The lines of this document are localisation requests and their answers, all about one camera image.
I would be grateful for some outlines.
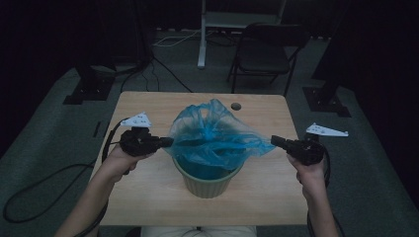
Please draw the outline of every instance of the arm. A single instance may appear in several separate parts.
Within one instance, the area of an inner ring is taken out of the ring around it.
[[[87,185],[73,210],[55,233],[55,237],[75,236],[89,227],[98,217],[108,201],[115,183],[123,177],[124,172],[135,169],[139,160],[149,156],[132,157],[125,154],[116,145]],[[87,236],[97,236],[98,229],[99,226]]]
[[[296,178],[302,184],[302,194],[307,200],[309,218],[315,236],[339,236],[327,197],[323,161],[304,166],[292,156],[288,155],[288,158],[297,170]]]

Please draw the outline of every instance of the dark background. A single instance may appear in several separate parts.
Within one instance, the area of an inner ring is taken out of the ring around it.
[[[201,26],[201,1],[136,3],[142,44],[156,28]],[[275,13],[272,4],[209,0],[208,9]],[[2,156],[55,80],[75,64],[113,67],[147,57],[145,47],[136,47],[131,7],[126,0],[0,2]],[[316,38],[333,36],[313,78],[354,91],[417,206],[418,10],[413,0],[294,0],[283,19],[304,24]]]

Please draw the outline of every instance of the bucket rim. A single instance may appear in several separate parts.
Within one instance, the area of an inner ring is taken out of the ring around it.
[[[199,179],[197,177],[194,177],[190,174],[188,174],[180,165],[179,162],[175,159],[172,158],[173,162],[175,163],[176,168],[179,170],[179,172],[183,175],[188,177],[191,180],[194,180],[196,182],[200,182],[200,183],[205,183],[205,184],[213,184],[213,183],[221,183],[221,182],[225,182],[227,180],[230,180],[232,177],[234,177],[243,167],[244,164],[241,164],[239,167],[235,168],[233,170],[233,172],[231,172],[230,174],[228,174],[227,176],[224,176],[222,178],[216,179],[216,180],[203,180],[203,179]]]

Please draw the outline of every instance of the table top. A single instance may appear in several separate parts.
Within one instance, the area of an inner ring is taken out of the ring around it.
[[[231,112],[261,134],[297,139],[284,97],[277,95],[123,92],[110,123],[146,112],[150,133],[167,136],[185,107],[220,100]],[[114,141],[127,130],[120,127]],[[93,174],[101,165],[101,154]],[[214,198],[200,198],[186,188],[181,173],[163,149],[138,162],[134,171],[116,183],[102,225],[283,225],[305,224],[307,206],[295,169],[286,152],[275,148],[250,157],[227,190]]]

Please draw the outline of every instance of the hand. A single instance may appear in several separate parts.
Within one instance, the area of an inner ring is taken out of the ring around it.
[[[146,159],[153,154],[154,153],[133,157],[123,152],[121,147],[117,144],[98,172],[101,172],[101,174],[107,176],[112,182],[116,183],[123,177],[127,170],[134,170],[138,161]]]
[[[302,184],[302,194],[307,200],[325,194],[324,159],[310,166],[302,165],[298,160],[287,154],[290,163],[296,168],[296,178]]]

